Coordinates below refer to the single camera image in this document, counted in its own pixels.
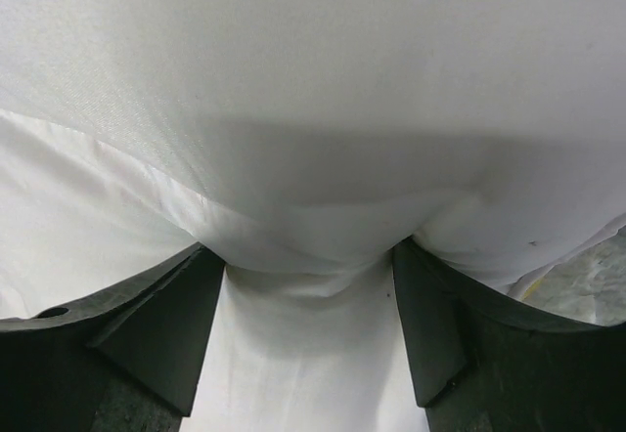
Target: black plastic part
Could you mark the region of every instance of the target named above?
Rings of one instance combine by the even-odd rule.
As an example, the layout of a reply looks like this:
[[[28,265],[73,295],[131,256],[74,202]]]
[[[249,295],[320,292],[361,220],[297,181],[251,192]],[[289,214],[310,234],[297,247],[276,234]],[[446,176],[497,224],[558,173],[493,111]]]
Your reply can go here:
[[[626,430],[626,324],[600,327],[528,307],[409,240],[394,248],[393,268],[431,432]]]
[[[0,320],[0,431],[178,430],[223,266],[196,245],[31,320]]]

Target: hole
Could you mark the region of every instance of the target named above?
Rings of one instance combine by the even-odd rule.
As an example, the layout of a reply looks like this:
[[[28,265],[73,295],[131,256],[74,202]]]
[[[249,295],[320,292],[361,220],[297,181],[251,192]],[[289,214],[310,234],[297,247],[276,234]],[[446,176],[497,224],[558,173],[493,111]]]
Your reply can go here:
[[[55,317],[59,317],[60,315],[64,315],[68,311],[69,311],[69,308],[66,308],[66,307],[53,307],[53,308],[49,308],[48,310],[44,310],[35,318],[55,318]]]

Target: white cloth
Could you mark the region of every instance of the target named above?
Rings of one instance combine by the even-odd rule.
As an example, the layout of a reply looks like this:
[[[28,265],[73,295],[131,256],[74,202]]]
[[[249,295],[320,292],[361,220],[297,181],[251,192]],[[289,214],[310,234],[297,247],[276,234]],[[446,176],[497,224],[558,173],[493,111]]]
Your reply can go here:
[[[0,316],[199,240],[187,430],[421,430],[384,253],[516,294],[626,223],[624,6],[0,0]]]

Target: white fabric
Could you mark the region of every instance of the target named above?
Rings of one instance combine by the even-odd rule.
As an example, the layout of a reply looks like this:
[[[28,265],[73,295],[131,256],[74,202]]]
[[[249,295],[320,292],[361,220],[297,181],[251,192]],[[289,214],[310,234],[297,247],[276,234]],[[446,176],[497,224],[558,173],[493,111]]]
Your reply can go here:
[[[199,240],[188,431],[421,430],[384,253],[516,294],[626,223],[625,6],[0,0],[0,316]]]

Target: gray surface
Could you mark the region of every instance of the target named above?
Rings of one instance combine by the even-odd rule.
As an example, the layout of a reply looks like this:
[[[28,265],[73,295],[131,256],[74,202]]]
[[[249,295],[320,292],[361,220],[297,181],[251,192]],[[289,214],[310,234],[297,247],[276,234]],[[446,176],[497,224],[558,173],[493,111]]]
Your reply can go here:
[[[181,418],[155,397],[112,375],[91,432],[177,432],[180,424]]]
[[[587,323],[626,321],[626,232],[556,266],[524,301]]]

